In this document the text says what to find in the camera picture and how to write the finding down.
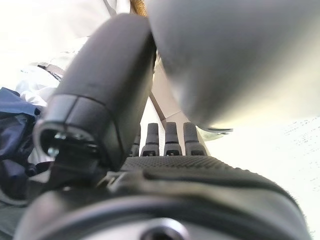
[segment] textured rubber surface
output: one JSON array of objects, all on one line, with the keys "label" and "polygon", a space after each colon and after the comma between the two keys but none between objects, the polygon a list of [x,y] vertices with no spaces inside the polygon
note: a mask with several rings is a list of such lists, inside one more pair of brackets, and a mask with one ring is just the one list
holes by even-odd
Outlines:
[{"label": "textured rubber surface", "polygon": [[149,168],[173,168],[189,170],[227,170],[234,169],[224,162],[211,156],[145,156],[128,157],[122,171],[133,171]]},{"label": "textured rubber surface", "polygon": [[[183,180],[183,171],[188,170],[197,175],[200,182],[208,182],[215,185],[238,186],[243,188],[261,188],[278,192],[290,199],[296,206],[292,196],[275,182],[249,170],[234,168],[212,156],[144,156],[128,157],[121,171],[149,170],[152,174],[164,173],[166,179]],[[170,170],[181,170],[175,176],[170,175]]]}]

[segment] black plastic part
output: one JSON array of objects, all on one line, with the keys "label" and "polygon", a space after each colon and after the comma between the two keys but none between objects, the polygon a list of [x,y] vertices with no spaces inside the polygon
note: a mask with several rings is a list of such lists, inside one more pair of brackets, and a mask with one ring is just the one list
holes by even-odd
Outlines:
[{"label": "black plastic part", "polygon": [[142,148],[141,157],[159,156],[159,128],[158,123],[149,123],[145,140]]},{"label": "black plastic part", "polygon": [[140,140],[141,140],[141,126],[139,125],[139,130],[136,133],[134,143],[131,147],[129,157],[138,157],[139,156]]},{"label": "black plastic part", "polygon": [[[244,170],[222,170],[221,179],[214,173],[126,172],[107,189],[47,192],[28,208],[14,240],[84,239],[106,227],[146,218],[171,218],[235,239],[311,239],[299,207],[275,183]],[[237,184],[237,174],[248,181]],[[225,182],[229,179],[235,184]]]},{"label": "black plastic part", "polygon": [[191,122],[183,124],[184,146],[186,156],[207,156],[207,151],[199,142],[196,126]]},{"label": "black plastic part", "polygon": [[156,47],[145,17],[104,23],[75,57],[36,127],[47,153],[57,132],[97,145],[113,171],[130,153],[152,86]]},{"label": "black plastic part", "polygon": [[182,150],[179,144],[177,125],[175,122],[167,122],[165,128],[164,156],[181,156]]}]

